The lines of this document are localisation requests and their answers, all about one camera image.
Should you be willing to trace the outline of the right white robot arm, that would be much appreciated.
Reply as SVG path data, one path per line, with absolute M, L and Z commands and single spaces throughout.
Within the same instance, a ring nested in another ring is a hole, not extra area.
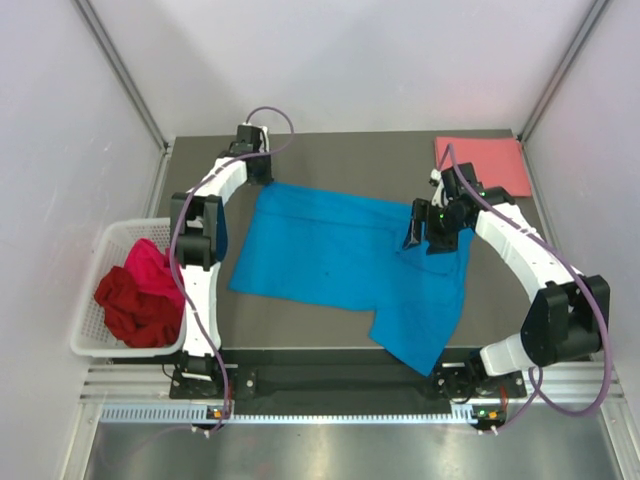
M 434 169 L 429 182 L 435 193 L 429 200 L 414 200 L 403 247 L 426 242 L 430 255 L 454 253 L 462 246 L 463 231 L 471 230 L 500 256 L 530 300 L 518 333 L 468 360 L 466 380 L 474 393 L 492 394 L 503 375 L 602 350 L 600 328 L 608 322 L 610 288 L 601 276 L 568 271 L 515 199 L 502 187 L 484 187 L 472 164 Z

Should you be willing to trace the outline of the blue t shirt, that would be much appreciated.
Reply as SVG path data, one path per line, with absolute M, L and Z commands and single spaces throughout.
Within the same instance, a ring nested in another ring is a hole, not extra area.
M 474 233 L 405 250 L 410 206 L 282 183 L 258 196 L 230 280 L 239 293 L 371 311 L 371 340 L 428 376 L 462 316 Z

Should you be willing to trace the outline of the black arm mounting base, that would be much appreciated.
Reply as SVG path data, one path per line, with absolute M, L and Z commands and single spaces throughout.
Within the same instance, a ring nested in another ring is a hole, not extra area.
M 237 400 L 271 398 L 279 392 L 338 395 L 407 391 L 428 401 L 525 396 L 523 377 L 486 377 L 462 361 L 464 349 L 445 351 L 422 374 L 382 349 L 230 349 L 221 353 Z

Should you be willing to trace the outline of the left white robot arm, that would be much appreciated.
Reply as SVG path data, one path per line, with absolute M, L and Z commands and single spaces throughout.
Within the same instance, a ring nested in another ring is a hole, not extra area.
M 185 298 L 174 381 L 204 397 L 230 397 L 216 318 L 217 280 L 229 246 L 225 206 L 240 187 L 272 181 L 269 130 L 244 122 L 203 179 L 171 198 L 170 268 Z

